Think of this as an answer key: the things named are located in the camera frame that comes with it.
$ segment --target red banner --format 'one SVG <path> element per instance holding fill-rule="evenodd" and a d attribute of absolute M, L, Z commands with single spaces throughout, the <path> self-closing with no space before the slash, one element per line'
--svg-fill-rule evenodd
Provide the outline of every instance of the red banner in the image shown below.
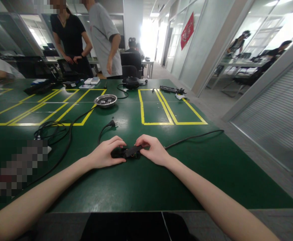
<path fill-rule="evenodd" d="M 182 34 L 181 34 L 181 50 L 183 50 L 183 48 L 186 46 L 189 38 L 191 37 L 191 35 L 194 32 L 193 25 L 194 25 L 194 18 L 193 18 L 193 13 L 192 13 L 189 18 L 189 21 L 187 22 L 186 27 L 184 28 L 184 30 L 182 31 Z"/>

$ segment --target ceiling light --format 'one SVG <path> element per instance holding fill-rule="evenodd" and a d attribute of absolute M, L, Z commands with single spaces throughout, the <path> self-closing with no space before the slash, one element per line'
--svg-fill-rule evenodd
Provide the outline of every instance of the ceiling light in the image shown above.
<path fill-rule="evenodd" d="M 159 15 L 160 15 L 159 13 L 151 13 L 150 17 L 159 17 Z"/>
<path fill-rule="evenodd" d="M 273 6 L 275 6 L 277 3 L 278 4 L 284 4 L 284 3 L 287 3 L 287 2 L 291 2 L 291 1 L 293 1 L 293 0 L 280 0 L 280 1 L 272 1 L 272 2 L 270 2 L 270 3 L 268 3 L 268 4 L 266 4 L 265 6 L 267 6 L 267 7 L 273 7 Z"/>

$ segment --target hand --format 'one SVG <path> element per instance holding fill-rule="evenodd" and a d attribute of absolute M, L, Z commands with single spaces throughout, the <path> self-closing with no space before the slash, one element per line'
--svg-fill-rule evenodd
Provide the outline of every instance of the hand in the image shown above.
<path fill-rule="evenodd" d="M 103 141 L 91 154 L 83 159 L 89 169 L 103 168 L 126 162 L 124 158 L 113 159 L 111 157 L 112 150 L 117 147 L 123 148 L 123 146 L 126 146 L 126 143 L 118 136 L 114 136 L 110 140 Z"/>
<path fill-rule="evenodd" d="M 74 61 L 76 64 L 78 64 L 77 60 L 78 60 L 78 59 L 82 59 L 82 58 L 83 58 L 82 56 L 75 56 L 75 57 L 73 58 L 73 61 Z"/>
<path fill-rule="evenodd" d="M 71 57 L 69 57 L 69 56 L 64 56 L 64 59 L 68 62 L 68 63 L 70 63 L 70 64 L 73 64 L 74 62 L 73 62 L 73 60 L 72 60 L 72 58 Z"/>
<path fill-rule="evenodd" d="M 157 165 L 168 167 L 168 164 L 173 159 L 156 137 L 142 135 L 136 140 L 135 145 L 142 145 L 143 147 L 150 146 L 149 150 L 141 149 L 140 153 Z"/>
<path fill-rule="evenodd" d="M 107 66 L 106 66 L 106 70 L 109 74 L 112 74 L 112 65 L 113 65 L 113 59 L 109 59 L 107 61 Z"/>

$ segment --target gray t-shirt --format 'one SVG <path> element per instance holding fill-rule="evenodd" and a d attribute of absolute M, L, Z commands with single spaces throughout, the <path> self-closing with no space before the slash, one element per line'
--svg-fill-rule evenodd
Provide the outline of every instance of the gray t-shirt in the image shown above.
<path fill-rule="evenodd" d="M 111 51 L 110 37 L 119 34 L 106 9 L 99 3 L 94 4 L 90 10 L 90 26 L 92 44 L 99 60 L 102 73 L 105 77 L 122 75 L 120 52 L 113 58 L 112 74 L 107 72 L 107 60 Z"/>

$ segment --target metal bowl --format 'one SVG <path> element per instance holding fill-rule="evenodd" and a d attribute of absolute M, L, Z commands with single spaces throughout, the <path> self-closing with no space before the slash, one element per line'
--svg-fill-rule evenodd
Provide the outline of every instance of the metal bowl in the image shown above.
<path fill-rule="evenodd" d="M 101 108 L 110 108 L 115 105 L 116 101 L 116 95 L 106 94 L 95 98 L 94 104 L 98 105 Z"/>

